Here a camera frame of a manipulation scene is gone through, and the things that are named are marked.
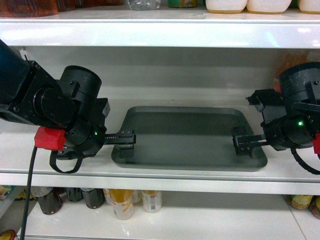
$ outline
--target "orange object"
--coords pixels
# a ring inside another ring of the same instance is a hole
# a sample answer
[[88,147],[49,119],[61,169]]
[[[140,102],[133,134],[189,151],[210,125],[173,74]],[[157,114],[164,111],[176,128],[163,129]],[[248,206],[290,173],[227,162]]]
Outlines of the orange object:
[[56,14],[57,0],[0,0],[0,17],[32,18]]

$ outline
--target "glass bottle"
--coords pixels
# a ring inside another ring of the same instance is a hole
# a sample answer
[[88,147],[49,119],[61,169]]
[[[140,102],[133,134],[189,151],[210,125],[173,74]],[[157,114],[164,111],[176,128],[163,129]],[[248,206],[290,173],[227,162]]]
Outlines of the glass bottle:
[[84,199],[82,195],[82,191],[78,187],[65,187],[65,192],[68,200],[70,202],[79,202],[80,200]]
[[56,14],[57,0],[0,0],[0,17],[32,18]]
[[32,186],[31,193],[39,203],[42,212],[51,215],[60,210],[62,200],[53,187],[49,186]]
[[116,217],[120,220],[127,220],[134,214],[134,202],[132,199],[132,190],[127,189],[109,189],[112,208]]
[[71,11],[76,8],[75,0],[57,0],[57,4],[59,12]]
[[99,208],[105,201],[104,192],[100,188],[81,188],[85,204],[90,209]]

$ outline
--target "canned drink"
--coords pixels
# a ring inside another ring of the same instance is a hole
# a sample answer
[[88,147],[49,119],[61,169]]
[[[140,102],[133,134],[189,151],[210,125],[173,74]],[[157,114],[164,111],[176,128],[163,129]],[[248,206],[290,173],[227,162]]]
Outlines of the canned drink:
[[162,207],[162,192],[142,190],[143,208],[149,213],[156,213]]

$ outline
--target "jar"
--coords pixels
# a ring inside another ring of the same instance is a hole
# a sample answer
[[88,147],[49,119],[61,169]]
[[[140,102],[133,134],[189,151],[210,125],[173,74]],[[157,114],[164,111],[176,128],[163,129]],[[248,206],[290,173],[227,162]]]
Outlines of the jar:
[[298,6],[304,14],[320,14],[320,0],[299,0]]
[[57,0],[0,0],[0,17],[32,18],[56,14]]
[[169,8],[195,8],[197,0],[168,0]]
[[213,14],[238,14],[245,9],[248,0],[205,0],[206,9]]
[[291,0],[248,0],[246,8],[252,14],[282,14]]
[[134,214],[134,202],[132,199],[132,190],[127,189],[109,189],[112,208],[116,217],[120,220],[127,220]]
[[161,0],[129,0],[131,10],[157,10]]
[[41,211],[46,215],[58,212],[62,206],[62,200],[53,187],[32,186],[31,193],[39,203]]
[[56,0],[59,12],[67,12],[76,8],[75,0]]

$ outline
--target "upper shelf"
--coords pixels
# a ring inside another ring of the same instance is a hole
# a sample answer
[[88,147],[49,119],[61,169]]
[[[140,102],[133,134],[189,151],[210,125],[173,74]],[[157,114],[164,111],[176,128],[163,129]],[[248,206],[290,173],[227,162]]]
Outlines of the upper shelf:
[[106,6],[38,18],[0,18],[10,46],[146,46],[320,48],[320,15],[288,9],[280,15],[212,14],[204,6],[132,11]]

